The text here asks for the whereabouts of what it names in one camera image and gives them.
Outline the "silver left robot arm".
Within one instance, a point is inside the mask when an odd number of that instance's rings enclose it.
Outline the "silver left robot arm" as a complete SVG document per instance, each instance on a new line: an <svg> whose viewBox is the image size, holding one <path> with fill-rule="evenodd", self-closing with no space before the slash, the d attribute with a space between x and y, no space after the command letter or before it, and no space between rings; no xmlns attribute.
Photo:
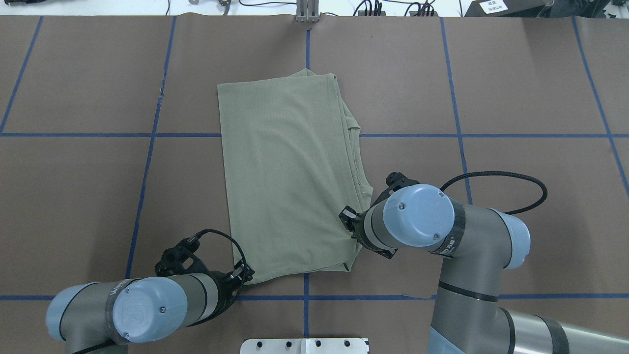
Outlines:
<svg viewBox="0 0 629 354"><path fill-rule="evenodd" d="M242 261L234 271L188 272L118 282L91 282L54 296L45 316L49 335L68 354L126 354L131 344L163 340L213 320L252 280Z"/></svg>

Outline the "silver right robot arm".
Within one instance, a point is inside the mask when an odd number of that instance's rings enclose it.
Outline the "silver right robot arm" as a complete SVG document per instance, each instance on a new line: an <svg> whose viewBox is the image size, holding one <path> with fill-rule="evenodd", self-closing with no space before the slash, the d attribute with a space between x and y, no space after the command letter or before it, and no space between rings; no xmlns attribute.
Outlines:
<svg viewBox="0 0 629 354"><path fill-rule="evenodd" d="M505 270L530 252L519 218L451 199L430 184L395 187L389 197L339 218L353 239L392 258L403 247L443 257L429 327L429 354L626 354L628 340L498 304Z"/></svg>

